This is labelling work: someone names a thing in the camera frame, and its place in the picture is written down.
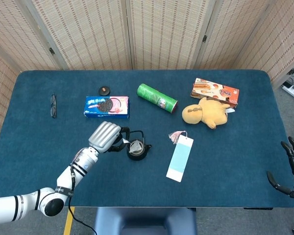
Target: gray carpet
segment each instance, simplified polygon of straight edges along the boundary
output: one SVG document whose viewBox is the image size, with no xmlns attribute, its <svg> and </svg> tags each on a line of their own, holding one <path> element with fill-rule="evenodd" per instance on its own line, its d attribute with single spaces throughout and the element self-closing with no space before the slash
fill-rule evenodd
<svg viewBox="0 0 294 235">
<path fill-rule="evenodd" d="M 274 93 L 286 131 L 288 135 L 294 137 L 294 98 L 281 88 Z M 55 218 L 43 217 L 38 211 L 31 211 L 23 220 L 0 225 L 0 235 L 61 235 L 64 231 L 67 211 L 68 209 L 65 208 Z M 93 226 L 96 211 L 96 208 L 76 208 L 75 215 Z M 198 208 L 197 228 L 199 235 L 292 235 L 294 208 L 275 208 L 272 211 Z M 73 222 L 71 234 L 92 235 L 93 233 L 90 229 Z"/>
</svg>

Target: black glasses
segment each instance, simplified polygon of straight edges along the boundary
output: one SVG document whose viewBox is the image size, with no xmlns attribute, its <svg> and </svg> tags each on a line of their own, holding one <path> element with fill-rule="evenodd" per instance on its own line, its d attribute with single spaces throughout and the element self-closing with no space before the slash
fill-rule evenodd
<svg viewBox="0 0 294 235">
<path fill-rule="evenodd" d="M 55 94 L 51 95 L 50 98 L 50 103 L 51 103 L 51 108 L 50 108 L 50 115 L 51 117 L 55 118 L 57 116 L 57 96 Z"/>
</svg>

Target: oreo cookie box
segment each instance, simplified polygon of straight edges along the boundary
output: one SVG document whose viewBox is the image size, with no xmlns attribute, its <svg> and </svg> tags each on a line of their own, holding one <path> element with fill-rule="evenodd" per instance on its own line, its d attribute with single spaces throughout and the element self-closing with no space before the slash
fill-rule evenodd
<svg viewBox="0 0 294 235">
<path fill-rule="evenodd" d="M 88 118 L 128 118 L 128 96 L 87 96 L 84 115 Z"/>
</svg>

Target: yellow floor tape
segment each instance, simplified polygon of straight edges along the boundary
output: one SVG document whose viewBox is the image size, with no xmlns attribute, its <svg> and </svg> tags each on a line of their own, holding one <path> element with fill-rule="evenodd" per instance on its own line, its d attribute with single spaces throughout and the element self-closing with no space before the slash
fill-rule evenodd
<svg viewBox="0 0 294 235">
<path fill-rule="evenodd" d="M 71 207 L 71 210 L 74 213 L 75 207 Z M 65 223 L 63 235 L 70 235 L 72 222 L 73 222 L 73 217 L 70 211 L 68 210 L 67 222 Z"/>
</svg>

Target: stuffed toy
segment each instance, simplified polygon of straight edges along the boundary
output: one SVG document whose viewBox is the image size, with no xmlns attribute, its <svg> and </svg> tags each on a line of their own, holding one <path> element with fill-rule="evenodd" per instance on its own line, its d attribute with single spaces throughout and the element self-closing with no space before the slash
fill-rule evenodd
<svg viewBox="0 0 294 235">
<path fill-rule="evenodd" d="M 186 123 L 197 124 L 202 121 L 211 129 L 215 129 L 216 125 L 227 122 L 225 110 L 229 107 L 229 104 L 222 104 L 212 99 L 207 100 L 205 97 L 198 104 L 187 106 L 182 112 L 182 117 Z"/>
</svg>

